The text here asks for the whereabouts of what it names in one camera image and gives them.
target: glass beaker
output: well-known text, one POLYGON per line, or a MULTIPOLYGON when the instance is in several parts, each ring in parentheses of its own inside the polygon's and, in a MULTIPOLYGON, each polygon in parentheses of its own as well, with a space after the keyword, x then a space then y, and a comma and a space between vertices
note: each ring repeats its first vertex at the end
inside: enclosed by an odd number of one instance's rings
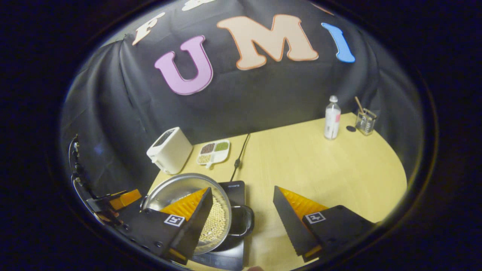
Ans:
POLYGON ((358 110, 357 122, 355 127, 365 136, 373 133, 376 115, 370 110, 363 108, 363 112, 358 110))

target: pink letter u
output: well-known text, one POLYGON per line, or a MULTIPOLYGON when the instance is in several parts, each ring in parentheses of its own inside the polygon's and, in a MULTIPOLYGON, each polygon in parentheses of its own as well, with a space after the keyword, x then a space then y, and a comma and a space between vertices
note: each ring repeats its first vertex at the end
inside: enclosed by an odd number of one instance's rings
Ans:
POLYGON ((154 67, 161 71, 167 84, 175 93, 180 95, 194 94, 206 88, 213 79, 213 67, 202 47, 202 42, 205 39, 204 36, 197 36, 181 44, 181 50, 189 52, 198 70, 197 76, 193 79, 185 80, 182 78, 174 64, 175 53, 172 51, 161 56, 154 64, 154 67))

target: white beans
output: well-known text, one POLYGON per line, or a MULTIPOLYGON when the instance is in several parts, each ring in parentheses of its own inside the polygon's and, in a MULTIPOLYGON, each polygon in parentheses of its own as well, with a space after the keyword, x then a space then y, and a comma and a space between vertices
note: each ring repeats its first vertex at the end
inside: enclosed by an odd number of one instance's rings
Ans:
POLYGON ((226 225, 226 218, 223 207, 221 204, 213 197, 213 206, 209 212, 204 228, 202 228, 201 236, 199 237, 199 242, 212 242, 218 239, 221 234, 223 234, 224 226, 226 225))

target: wooden stick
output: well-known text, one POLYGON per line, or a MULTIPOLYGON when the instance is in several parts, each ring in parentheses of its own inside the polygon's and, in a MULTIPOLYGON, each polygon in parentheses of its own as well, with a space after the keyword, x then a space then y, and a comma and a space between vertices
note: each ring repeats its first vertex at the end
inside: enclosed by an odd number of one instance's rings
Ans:
POLYGON ((362 111, 362 113, 365 113, 365 111, 363 110, 362 104, 361 104, 360 101, 358 100, 358 97, 355 96, 355 100, 357 100, 357 104, 358 104, 358 106, 360 107, 360 111, 362 111))

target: white toaster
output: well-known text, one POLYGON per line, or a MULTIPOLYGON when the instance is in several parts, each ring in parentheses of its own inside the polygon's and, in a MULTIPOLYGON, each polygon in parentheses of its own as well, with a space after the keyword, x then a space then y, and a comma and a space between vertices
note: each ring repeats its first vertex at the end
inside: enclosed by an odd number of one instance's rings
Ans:
POLYGON ((179 127, 165 131, 147 150, 147 156, 166 174, 177 174, 192 151, 192 145, 179 127))

